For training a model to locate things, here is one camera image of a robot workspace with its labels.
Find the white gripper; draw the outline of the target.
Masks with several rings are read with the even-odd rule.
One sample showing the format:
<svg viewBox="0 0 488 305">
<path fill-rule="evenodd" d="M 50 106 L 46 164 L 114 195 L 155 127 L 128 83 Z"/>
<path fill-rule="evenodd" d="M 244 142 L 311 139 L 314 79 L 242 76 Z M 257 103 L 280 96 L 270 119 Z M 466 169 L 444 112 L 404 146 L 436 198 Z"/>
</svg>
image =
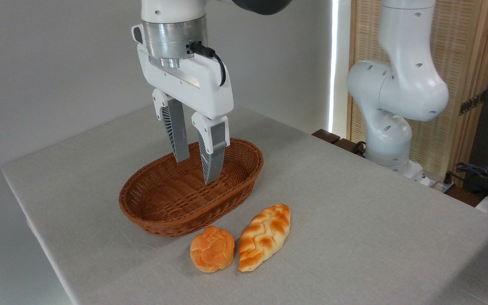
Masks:
<svg viewBox="0 0 488 305">
<path fill-rule="evenodd" d="M 152 97 L 155 113 L 163 122 L 176 162 L 190 157 L 183 105 L 194 109 L 193 126 L 198 132 L 203 175 L 206 185 L 221 175 L 225 147 L 230 145 L 228 117 L 234 108 L 229 72 L 221 85 L 221 66 L 215 58 L 195 55 L 180 60 L 180 67 L 154 64 L 147 48 L 137 44 L 143 75 L 155 87 Z"/>
</svg>

